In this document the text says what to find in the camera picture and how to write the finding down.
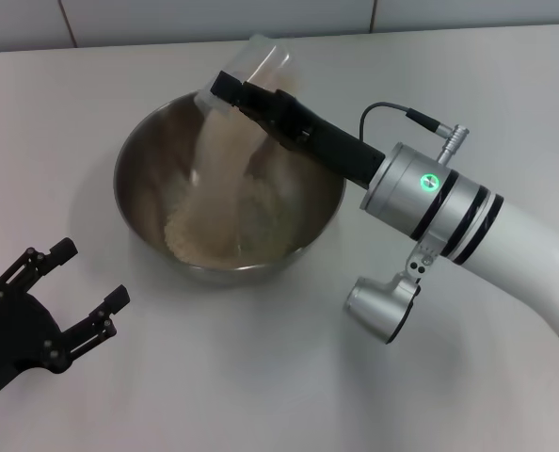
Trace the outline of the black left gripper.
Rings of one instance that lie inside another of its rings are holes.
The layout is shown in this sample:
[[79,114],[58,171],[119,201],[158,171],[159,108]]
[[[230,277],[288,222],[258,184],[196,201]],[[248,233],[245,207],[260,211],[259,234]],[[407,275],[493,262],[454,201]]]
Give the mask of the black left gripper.
[[29,247],[0,276],[0,391],[32,368],[61,374],[74,361],[117,334],[111,316],[130,302],[122,284],[86,318],[65,331],[30,294],[42,277],[77,254],[68,237],[48,253]]

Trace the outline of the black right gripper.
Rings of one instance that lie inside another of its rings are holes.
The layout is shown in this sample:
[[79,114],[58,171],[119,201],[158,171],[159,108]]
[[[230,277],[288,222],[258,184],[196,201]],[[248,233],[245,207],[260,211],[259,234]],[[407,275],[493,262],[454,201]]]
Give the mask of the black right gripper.
[[256,122],[286,149],[309,155],[367,189],[385,155],[319,117],[288,93],[241,82],[221,71],[210,92]]

